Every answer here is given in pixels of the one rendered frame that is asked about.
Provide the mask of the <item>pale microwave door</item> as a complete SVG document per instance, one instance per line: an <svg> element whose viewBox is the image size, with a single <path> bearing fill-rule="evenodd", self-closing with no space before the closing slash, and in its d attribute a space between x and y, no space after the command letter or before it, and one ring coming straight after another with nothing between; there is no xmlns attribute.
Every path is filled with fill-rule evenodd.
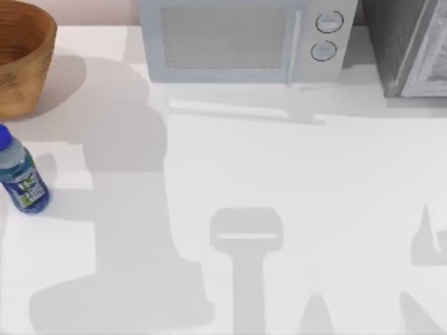
<svg viewBox="0 0 447 335"><path fill-rule="evenodd" d="M169 83L286 83L304 0L138 0L149 77Z"/></svg>

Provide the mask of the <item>small microwave knob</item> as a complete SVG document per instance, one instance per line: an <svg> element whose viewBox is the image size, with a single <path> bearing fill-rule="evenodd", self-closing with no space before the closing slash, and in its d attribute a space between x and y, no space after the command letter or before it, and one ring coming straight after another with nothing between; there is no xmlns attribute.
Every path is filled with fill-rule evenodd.
<svg viewBox="0 0 447 335"><path fill-rule="evenodd" d="M310 55L312 59L318 62L329 61L337 54L337 46L329 41L325 40L321 43L316 43L310 49Z"/></svg>

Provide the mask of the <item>pale microwave oven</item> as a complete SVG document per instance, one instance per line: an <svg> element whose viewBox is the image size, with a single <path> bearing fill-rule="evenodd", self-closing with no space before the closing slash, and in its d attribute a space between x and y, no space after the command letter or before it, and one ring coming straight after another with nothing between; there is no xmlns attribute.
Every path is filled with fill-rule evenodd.
<svg viewBox="0 0 447 335"><path fill-rule="evenodd" d="M342 71L358 0L304 0L304 2L307 8L301 20L301 33L292 84L335 82ZM330 11L340 12L344 17L344 23L334 33L321 33L316 28L316 18L320 14ZM337 54L329 61L313 60L310 49L316 43L325 40L329 40L337 46Z"/></svg>

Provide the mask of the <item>large microwave knob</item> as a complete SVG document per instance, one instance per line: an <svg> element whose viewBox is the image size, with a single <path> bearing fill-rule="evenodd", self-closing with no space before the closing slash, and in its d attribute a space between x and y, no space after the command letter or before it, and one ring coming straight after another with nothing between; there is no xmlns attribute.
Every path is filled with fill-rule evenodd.
<svg viewBox="0 0 447 335"><path fill-rule="evenodd" d="M316 18L316 28L322 34L332 34L338 31L343 23L344 17L338 11L322 13Z"/></svg>

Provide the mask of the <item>blue bottle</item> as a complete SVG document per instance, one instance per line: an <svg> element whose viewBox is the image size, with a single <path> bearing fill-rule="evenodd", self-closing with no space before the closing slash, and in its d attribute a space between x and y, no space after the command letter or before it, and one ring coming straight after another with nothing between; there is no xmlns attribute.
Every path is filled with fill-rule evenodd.
<svg viewBox="0 0 447 335"><path fill-rule="evenodd" d="M22 213L41 213L50 202L50 191L31 154L4 124L0 124L0 183Z"/></svg>

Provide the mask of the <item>grey cabinet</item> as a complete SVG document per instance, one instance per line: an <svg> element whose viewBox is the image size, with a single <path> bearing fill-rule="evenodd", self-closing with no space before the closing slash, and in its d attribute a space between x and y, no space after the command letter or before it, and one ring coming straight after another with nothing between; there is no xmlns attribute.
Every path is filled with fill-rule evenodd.
<svg viewBox="0 0 447 335"><path fill-rule="evenodd" d="M401 95L410 68L410 47L427 0L362 0L379 77L387 97Z"/></svg>

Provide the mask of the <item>wooden basket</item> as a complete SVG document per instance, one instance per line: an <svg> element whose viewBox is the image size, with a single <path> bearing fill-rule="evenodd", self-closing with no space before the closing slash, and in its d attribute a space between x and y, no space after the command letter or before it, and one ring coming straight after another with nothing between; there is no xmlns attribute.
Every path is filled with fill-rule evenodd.
<svg viewBox="0 0 447 335"><path fill-rule="evenodd" d="M0 119L31 113L54 54L57 23L46 10L0 0Z"/></svg>

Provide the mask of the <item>grey cabinet door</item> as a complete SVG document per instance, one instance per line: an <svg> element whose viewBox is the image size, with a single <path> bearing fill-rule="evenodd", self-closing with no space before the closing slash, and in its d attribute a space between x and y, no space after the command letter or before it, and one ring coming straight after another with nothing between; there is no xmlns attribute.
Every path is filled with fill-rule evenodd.
<svg viewBox="0 0 447 335"><path fill-rule="evenodd" d="M427 0L410 47L410 68L401 95L447 98L447 0Z"/></svg>

